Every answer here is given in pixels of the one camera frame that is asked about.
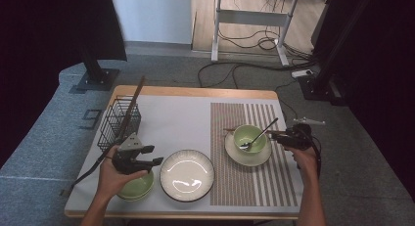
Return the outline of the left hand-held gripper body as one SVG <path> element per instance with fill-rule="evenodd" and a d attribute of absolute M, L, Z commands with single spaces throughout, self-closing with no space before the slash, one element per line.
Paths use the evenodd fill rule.
<path fill-rule="evenodd" d="M 139 170 L 137 156 L 144 146 L 137 134 L 130 134 L 116 149 L 113 155 L 113 166 L 122 174 L 131 174 Z"/>

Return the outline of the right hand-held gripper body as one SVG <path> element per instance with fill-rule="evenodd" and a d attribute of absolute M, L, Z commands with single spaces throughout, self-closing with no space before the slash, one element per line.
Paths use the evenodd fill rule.
<path fill-rule="evenodd" d="M 303 151 L 314 145 L 311 126 L 326 124 L 325 121 L 313 120 L 306 117 L 295 118 L 294 122 L 295 124 L 292 127 L 286 129 L 288 146 Z"/>

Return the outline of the black wire cutlery basket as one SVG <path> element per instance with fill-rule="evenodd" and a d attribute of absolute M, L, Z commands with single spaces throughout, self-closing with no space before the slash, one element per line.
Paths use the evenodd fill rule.
<path fill-rule="evenodd" d="M 102 152 L 115 143 L 120 133 L 123 134 L 121 140 L 124 140 L 133 132 L 138 132 L 141 114 L 137 104 L 130 107 L 132 99 L 131 95 L 116 96 L 105 111 L 97 142 Z"/>

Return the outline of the person's left hand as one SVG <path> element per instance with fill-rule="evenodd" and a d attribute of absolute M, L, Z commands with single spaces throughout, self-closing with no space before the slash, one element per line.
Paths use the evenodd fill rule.
<path fill-rule="evenodd" d="M 100 165 L 97 195 L 101 198 L 111 199 L 126 183 L 148 174 L 147 170 L 140 170 L 132 174 L 119 173 L 113 165 L 113 156 L 116 151 L 117 146 L 110 148 Z"/>

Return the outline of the person's right hand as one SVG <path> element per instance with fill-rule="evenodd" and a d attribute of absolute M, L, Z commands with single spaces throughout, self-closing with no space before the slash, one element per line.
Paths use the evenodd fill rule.
<path fill-rule="evenodd" d="M 289 148 L 289 151 L 293 153 L 294 160 L 300 167 L 301 177 L 304 181 L 316 181 L 318 179 L 317 174 L 317 160 L 316 154 L 312 148 L 307 150 L 298 150 L 295 148 Z"/>

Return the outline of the white plate dark rim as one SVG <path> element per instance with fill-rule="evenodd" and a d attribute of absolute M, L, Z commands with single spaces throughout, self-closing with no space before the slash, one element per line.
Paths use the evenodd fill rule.
<path fill-rule="evenodd" d="M 196 150 L 182 150 L 170 155 L 161 166 L 160 181 L 164 192 L 179 202 L 203 198 L 214 182 L 211 160 Z"/>

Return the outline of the white power strip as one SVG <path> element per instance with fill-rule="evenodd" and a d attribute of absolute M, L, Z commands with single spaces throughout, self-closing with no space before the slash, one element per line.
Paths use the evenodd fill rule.
<path fill-rule="evenodd" d="M 298 78 L 303 76 L 311 76 L 314 72 L 311 69 L 296 70 L 291 73 L 292 78 Z"/>

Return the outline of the striped woven placemat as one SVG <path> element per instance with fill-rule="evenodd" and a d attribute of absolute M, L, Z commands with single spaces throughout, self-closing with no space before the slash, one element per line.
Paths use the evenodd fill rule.
<path fill-rule="evenodd" d="M 295 163 L 284 149 L 270 141 L 271 157 L 259 166 L 244 166 L 231 159 L 225 150 L 223 128 L 254 125 L 260 129 L 282 114 L 272 104 L 210 105 L 210 159 L 216 171 L 210 203 L 224 206 L 278 206 L 300 205 L 301 182 L 295 172 Z"/>

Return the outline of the black curtain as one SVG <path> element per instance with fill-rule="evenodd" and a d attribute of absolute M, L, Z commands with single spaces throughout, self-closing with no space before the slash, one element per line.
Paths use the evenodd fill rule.
<path fill-rule="evenodd" d="M 415 0 L 330 0 L 314 54 L 415 201 Z"/>

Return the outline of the grey-blue floor mat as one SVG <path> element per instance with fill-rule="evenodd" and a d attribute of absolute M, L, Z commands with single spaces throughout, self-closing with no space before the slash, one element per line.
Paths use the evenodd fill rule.
<path fill-rule="evenodd" d="M 86 69 L 62 70 L 52 99 L 0 168 L 0 226 L 78 226 L 61 195 L 76 179 L 93 143 L 106 91 L 71 93 Z"/>

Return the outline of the black stand with base plate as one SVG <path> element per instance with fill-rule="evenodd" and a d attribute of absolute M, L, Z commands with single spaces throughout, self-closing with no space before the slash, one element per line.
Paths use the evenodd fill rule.
<path fill-rule="evenodd" d="M 316 76 L 302 76 L 299 84 L 302 95 L 310 101 L 327 101 L 335 106 L 346 105 L 346 87 L 338 77 L 341 57 L 346 44 L 370 0 L 330 0 L 323 10 L 320 31 L 313 57 Z"/>
<path fill-rule="evenodd" d="M 80 56 L 86 72 L 80 81 L 70 88 L 69 92 L 71 94 L 84 94 L 87 91 L 110 91 L 119 70 L 101 68 L 98 60 L 85 48 L 80 50 Z"/>

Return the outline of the white standing desk frame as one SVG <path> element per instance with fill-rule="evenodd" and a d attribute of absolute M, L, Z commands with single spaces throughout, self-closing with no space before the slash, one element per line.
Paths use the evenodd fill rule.
<path fill-rule="evenodd" d="M 219 41 L 219 26 L 222 23 L 247 24 L 247 25 L 263 25 L 263 26 L 278 26 L 282 28 L 282 32 L 277 40 L 276 50 L 283 67 L 289 65 L 284 47 L 285 38 L 291 24 L 298 0 L 292 0 L 291 9 L 288 13 L 264 13 L 244 10 L 226 10 L 221 8 L 221 0 L 216 0 L 215 15 L 214 15 L 214 33 L 211 44 L 211 60 L 218 61 L 218 41 Z"/>

